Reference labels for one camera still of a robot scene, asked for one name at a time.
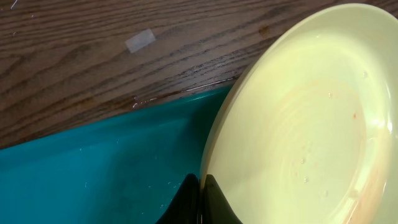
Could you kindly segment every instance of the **dark brown wood surface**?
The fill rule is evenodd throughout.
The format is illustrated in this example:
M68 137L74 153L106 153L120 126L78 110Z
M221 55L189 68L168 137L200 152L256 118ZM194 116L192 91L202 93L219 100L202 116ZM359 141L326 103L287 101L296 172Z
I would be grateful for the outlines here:
M0 0L0 148L232 84L332 0ZM357 1L398 16L398 1ZM131 54L125 40L156 41ZM157 96L205 88L133 105Z

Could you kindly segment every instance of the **blue tray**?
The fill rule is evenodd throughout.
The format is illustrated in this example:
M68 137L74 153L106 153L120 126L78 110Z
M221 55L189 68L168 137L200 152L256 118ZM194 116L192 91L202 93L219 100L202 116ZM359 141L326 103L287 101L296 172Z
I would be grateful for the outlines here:
M0 151L0 223L154 223L201 155L228 88Z

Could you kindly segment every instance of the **wood grain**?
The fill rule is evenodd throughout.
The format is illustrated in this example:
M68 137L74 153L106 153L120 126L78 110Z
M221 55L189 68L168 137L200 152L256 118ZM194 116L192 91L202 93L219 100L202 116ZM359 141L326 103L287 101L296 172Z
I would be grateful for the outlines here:
M346 2L1 0L0 148L232 84L298 21ZM398 16L396 0L356 2ZM131 54L124 41L148 28L157 40Z

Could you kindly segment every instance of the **yellow plate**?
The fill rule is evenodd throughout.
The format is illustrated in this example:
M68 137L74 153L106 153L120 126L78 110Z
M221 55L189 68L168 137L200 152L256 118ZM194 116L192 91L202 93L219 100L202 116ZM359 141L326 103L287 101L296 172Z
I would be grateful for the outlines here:
M231 90L202 180L243 223L396 224L397 58L398 22L379 8L298 23Z

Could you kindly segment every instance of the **tape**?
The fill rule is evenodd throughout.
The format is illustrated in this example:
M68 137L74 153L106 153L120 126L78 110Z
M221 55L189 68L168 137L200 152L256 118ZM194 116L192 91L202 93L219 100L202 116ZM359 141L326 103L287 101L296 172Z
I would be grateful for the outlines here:
M129 49L130 53L137 52L141 48L149 45L150 43L156 40L154 33L152 33L151 29L146 29L141 33L131 37L126 40L124 43Z

